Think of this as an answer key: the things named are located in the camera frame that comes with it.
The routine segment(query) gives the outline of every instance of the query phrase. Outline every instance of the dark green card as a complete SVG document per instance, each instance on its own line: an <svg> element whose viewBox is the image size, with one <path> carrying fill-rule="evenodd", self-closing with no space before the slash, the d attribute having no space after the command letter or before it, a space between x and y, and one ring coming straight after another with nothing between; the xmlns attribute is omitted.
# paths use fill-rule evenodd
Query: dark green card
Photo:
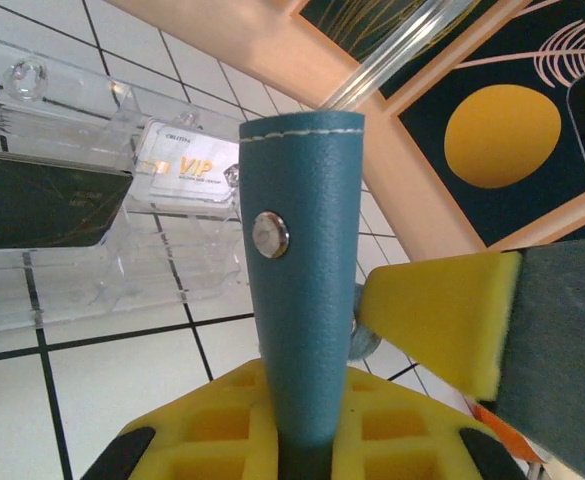
<svg viewBox="0 0 585 480"><path fill-rule="evenodd" d="M0 152L0 249L99 243L131 183L130 172Z"/></svg>

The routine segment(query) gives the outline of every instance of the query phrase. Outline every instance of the yellow circle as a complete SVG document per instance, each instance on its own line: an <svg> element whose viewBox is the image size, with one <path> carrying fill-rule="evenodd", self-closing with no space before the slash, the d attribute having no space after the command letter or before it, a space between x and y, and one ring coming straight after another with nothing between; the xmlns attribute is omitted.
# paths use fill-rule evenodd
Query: yellow circle
<svg viewBox="0 0 585 480"><path fill-rule="evenodd" d="M519 85L477 90L445 130L450 169L470 185L512 185L543 165L561 134L561 115L545 95Z"/></svg>

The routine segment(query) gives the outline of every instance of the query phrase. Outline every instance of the metal rivet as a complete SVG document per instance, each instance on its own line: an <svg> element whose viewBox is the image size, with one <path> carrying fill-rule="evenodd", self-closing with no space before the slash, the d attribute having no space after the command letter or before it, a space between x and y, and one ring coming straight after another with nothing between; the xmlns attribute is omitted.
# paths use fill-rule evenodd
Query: metal rivet
<svg viewBox="0 0 585 480"><path fill-rule="evenodd" d="M266 258L278 258L290 244L290 233L283 219L273 212L261 212L254 220L252 241Z"/></svg>

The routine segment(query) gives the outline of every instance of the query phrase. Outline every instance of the yellow foam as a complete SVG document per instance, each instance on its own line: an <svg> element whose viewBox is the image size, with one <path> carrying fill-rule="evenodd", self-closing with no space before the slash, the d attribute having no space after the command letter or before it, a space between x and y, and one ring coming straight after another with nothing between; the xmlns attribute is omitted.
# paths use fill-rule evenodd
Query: yellow foam
<svg viewBox="0 0 585 480"><path fill-rule="evenodd" d="M277 433L260 360L130 423L156 434L131 480L276 480ZM349 369L332 480L481 480L458 431L489 430L435 400Z"/></svg>
<svg viewBox="0 0 585 480"><path fill-rule="evenodd" d="M360 320L466 395L494 400L520 262L486 252L379 267Z"/></svg>

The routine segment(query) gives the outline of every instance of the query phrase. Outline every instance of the wooden frame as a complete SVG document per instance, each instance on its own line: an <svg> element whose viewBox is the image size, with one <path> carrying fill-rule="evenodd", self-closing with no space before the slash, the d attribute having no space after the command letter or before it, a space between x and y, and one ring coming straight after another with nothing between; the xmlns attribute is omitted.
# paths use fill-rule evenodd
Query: wooden frame
<svg viewBox="0 0 585 480"><path fill-rule="evenodd" d="M109 1L312 107L357 66L298 20L306 0ZM486 247L397 115L529 2L499 0L390 99L376 94L359 108L366 115L365 181L413 260ZM553 241L584 223L585 193L490 249Z"/></svg>

